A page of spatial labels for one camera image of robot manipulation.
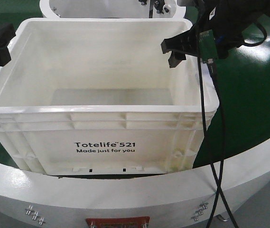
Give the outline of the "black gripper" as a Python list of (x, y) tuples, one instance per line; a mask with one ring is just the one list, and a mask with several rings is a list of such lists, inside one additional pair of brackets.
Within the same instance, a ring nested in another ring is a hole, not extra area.
[[(212, 30), (219, 59), (225, 59), (229, 50), (240, 46), (255, 47), (267, 38), (265, 28), (257, 21), (264, 13), (267, 0), (196, 0), (199, 10), (200, 31)], [(242, 32), (254, 24), (263, 34), (256, 43), (244, 41)], [(177, 67), (186, 60), (186, 55), (197, 56), (196, 25), (191, 29), (161, 42), (162, 53), (171, 51), (169, 68)]]

